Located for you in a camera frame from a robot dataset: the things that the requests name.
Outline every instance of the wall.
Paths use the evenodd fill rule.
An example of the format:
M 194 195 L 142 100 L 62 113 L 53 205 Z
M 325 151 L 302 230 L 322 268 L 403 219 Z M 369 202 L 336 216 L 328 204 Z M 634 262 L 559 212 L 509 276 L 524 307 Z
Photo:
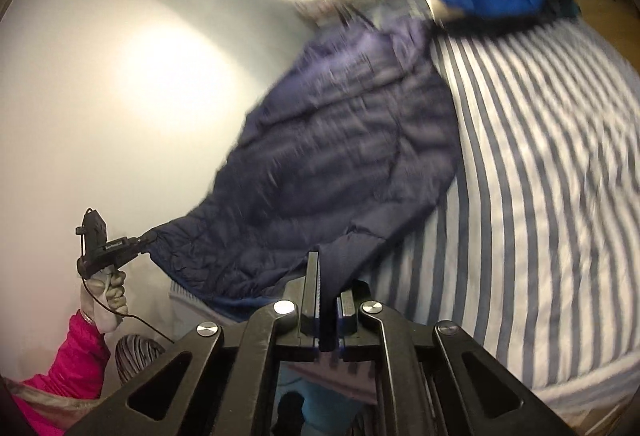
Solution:
M 46 371 L 62 342 L 85 209 L 111 237 L 186 213 L 310 35 L 281 0 L 13 1 L 0 22 L 2 374 Z M 130 311 L 170 330 L 168 278 L 146 256 L 125 270 Z M 109 344 L 127 331 L 149 333 L 127 319 Z

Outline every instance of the white glove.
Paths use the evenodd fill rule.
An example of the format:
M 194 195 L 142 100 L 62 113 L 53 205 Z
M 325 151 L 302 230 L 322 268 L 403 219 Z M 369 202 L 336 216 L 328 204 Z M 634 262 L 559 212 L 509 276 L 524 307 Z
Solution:
M 116 311 L 120 315 L 129 313 L 127 298 L 124 297 L 124 272 L 116 271 L 109 267 L 92 275 L 86 280 L 87 288 L 102 304 Z M 99 304 L 95 304 L 91 297 L 80 285 L 80 312 L 87 322 L 93 323 L 100 333 L 111 333 L 115 331 L 118 324 L 122 322 L 122 317 L 105 310 Z

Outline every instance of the dark blue puffer jacket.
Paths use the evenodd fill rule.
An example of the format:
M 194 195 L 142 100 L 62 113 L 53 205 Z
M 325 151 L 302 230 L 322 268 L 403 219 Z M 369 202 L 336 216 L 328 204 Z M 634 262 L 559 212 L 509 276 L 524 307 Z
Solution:
M 282 293 L 319 251 L 326 307 L 423 220 L 461 159 L 429 25 L 352 23 L 309 42 L 246 118 L 213 191 L 153 229 L 152 260 L 232 317 Z

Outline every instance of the pink sleeve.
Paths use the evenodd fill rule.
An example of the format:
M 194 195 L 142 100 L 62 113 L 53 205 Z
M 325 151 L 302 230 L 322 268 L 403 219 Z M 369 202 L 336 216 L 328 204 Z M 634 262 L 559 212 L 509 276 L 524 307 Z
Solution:
M 104 336 L 78 310 L 69 320 L 69 333 L 49 372 L 24 383 L 58 396 L 93 400 L 100 397 L 109 357 Z

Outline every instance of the pink jacket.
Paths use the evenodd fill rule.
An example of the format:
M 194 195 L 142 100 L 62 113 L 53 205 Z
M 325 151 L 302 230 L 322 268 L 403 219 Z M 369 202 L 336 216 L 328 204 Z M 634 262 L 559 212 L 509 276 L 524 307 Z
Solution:
M 37 374 L 26 380 L 27 386 L 59 396 L 94 400 L 100 397 L 104 368 L 110 352 L 104 335 L 82 318 L 80 310 L 69 319 L 69 332 L 60 346 L 47 374 Z M 24 400 L 15 403 L 40 436 L 61 436 L 63 431 L 35 412 Z

